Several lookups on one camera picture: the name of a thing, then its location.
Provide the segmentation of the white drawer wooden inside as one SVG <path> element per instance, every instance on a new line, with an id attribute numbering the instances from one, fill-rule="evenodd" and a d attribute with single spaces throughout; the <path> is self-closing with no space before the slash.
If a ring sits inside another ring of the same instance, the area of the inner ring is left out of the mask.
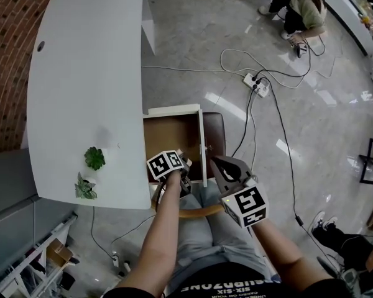
<path id="1" fill-rule="evenodd" d="M 181 150 L 192 161 L 189 179 L 207 186 L 203 111 L 199 104 L 149 109 L 143 124 L 147 160 L 165 150 Z"/>

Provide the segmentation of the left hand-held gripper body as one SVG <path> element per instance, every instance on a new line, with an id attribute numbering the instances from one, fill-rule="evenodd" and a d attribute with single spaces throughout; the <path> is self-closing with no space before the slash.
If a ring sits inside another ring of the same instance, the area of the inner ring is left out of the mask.
<path id="1" fill-rule="evenodd" d="M 191 165 L 192 161 L 184 153 L 178 155 L 176 150 L 162 151 L 147 160 L 147 166 L 153 179 L 159 182 L 159 194 L 162 193 L 170 173 L 179 170 L 181 174 L 180 197 L 185 197 L 191 193 L 191 181 L 188 177 Z"/>

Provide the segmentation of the wooden chair brown seat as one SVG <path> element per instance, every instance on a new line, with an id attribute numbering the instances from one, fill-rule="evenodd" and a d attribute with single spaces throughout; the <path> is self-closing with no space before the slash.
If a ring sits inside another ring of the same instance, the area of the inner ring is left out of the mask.
<path id="1" fill-rule="evenodd" d="M 203 126 L 205 131 L 206 170 L 208 179 L 214 178 L 210 160 L 214 156 L 224 156 L 226 154 L 226 137 L 223 116 L 219 112 L 204 112 Z M 211 205 L 199 209 L 180 209 L 181 219 L 197 219 L 223 212 L 221 204 Z"/>

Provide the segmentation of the white metal rack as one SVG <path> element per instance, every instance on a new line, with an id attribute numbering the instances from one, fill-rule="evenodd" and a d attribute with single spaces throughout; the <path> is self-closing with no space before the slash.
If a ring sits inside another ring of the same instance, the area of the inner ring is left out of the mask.
<path id="1" fill-rule="evenodd" d="M 44 294 L 69 264 L 56 266 L 47 259 L 46 249 L 56 238 L 65 244 L 76 219 L 75 214 L 69 216 L 0 274 L 0 298 L 40 298 Z"/>

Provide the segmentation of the person's grey shorts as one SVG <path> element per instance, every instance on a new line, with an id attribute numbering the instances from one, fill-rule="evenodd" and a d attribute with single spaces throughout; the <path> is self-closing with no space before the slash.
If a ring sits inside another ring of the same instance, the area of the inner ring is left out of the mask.
<path id="1" fill-rule="evenodd" d="M 225 262 L 247 266 L 270 279 L 258 240 L 227 213 L 179 220 L 174 279 L 187 278 L 205 267 Z"/>

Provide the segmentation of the white desk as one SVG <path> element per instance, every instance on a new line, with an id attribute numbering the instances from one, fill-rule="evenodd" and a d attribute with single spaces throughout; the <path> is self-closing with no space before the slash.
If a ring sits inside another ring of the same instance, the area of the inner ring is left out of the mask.
<path id="1" fill-rule="evenodd" d="M 145 156 L 143 0 L 49 0 L 27 87 L 27 138 L 38 195 L 115 209 L 151 205 Z M 41 52 L 38 44 L 44 41 Z M 103 151 L 95 171 L 84 154 Z M 75 196 L 77 175 L 94 200 Z"/>

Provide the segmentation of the grey refrigerator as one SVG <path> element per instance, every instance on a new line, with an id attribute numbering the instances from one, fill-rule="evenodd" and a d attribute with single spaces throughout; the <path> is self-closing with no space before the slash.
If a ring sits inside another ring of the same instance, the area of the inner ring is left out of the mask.
<path id="1" fill-rule="evenodd" d="M 74 210 L 73 204 L 39 197 L 27 148 L 0 153 L 0 230 L 46 234 Z"/>

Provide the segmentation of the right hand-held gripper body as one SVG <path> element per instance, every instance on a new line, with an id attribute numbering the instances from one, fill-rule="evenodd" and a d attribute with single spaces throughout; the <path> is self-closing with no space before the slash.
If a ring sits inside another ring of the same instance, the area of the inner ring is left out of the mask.
<path id="1" fill-rule="evenodd" d="M 227 214 L 241 227 L 247 228 L 267 218 L 268 197 L 263 184 L 249 178 L 234 192 L 221 197 Z"/>

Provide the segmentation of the person's black t-shirt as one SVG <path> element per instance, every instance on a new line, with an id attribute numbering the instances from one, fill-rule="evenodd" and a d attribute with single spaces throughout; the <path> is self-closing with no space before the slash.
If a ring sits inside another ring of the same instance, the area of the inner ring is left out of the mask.
<path id="1" fill-rule="evenodd" d="M 280 280 L 243 264 L 230 261 L 192 272 L 167 298 L 352 298 L 339 279 L 315 269 L 303 257 L 277 257 Z M 159 298 L 170 285 L 174 263 L 170 260 L 142 262 L 103 298 Z"/>

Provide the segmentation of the pale leafy potted plant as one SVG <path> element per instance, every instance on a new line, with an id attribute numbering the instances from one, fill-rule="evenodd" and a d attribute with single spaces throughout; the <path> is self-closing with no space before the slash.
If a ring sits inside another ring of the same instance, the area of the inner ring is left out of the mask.
<path id="1" fill-rule="evenodd" d="M 80 199 L 94 200 L 97 199 L 98 195 L 94 191 L 95 183 L 85 179 L 81 173 L 77 175 L 77 181 L 75 183 L 75 196 Z"/>

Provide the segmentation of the green succulent plant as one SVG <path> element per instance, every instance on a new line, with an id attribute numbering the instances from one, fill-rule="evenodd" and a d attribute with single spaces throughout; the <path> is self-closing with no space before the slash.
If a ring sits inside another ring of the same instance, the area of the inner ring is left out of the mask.
<path id="1" fill-rule="evenodd" d="M 84 154 L 87 167 L 97 171 L 102 168 L 106 162 L 102 149 L 90 147 Z"/>

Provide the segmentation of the white window bench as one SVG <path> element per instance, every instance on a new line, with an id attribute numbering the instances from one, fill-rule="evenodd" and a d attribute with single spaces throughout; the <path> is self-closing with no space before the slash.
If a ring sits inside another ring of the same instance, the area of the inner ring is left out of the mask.
<path id="1" fill-rule="evenodd" d="M 367 28 L 361 23 L 357 9 L 349 0 L 325 0 L 328 9 L 341 22 L 355 40 L 365 56 L 365 65 L 373 81 L 373 39 Z"/>

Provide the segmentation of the person's right forearm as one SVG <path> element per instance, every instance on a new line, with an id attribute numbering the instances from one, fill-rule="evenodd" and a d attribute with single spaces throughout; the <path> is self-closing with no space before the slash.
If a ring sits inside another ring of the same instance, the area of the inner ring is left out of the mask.
<path id="1" fill-rule="evenodd" d="M 298 291 L 312 284 L 310 267 L 293 241 L 269 219 L 255 224 L 252 229 L 283 282 Z"/>

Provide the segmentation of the cardboard box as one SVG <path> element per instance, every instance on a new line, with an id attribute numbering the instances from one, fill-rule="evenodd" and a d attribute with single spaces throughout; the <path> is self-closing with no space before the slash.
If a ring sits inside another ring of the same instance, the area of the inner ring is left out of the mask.
<path id="1" fill-rule="evenodd" d="M 58 267 L 64 267 L 73 257 L 73 253 L 57 238 L 46 249 L 46 257 Z"/>

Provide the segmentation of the person's left forearm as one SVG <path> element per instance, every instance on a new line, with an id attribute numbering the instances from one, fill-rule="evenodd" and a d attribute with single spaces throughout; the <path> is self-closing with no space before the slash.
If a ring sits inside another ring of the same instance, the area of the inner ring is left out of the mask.
<path id="1" fill-rule="evenodd" d="M 103 298 L 159 298 L 164 292 L 177 258 L 180 181 L 180 172 L 171 172 L 136 266 Z"/>

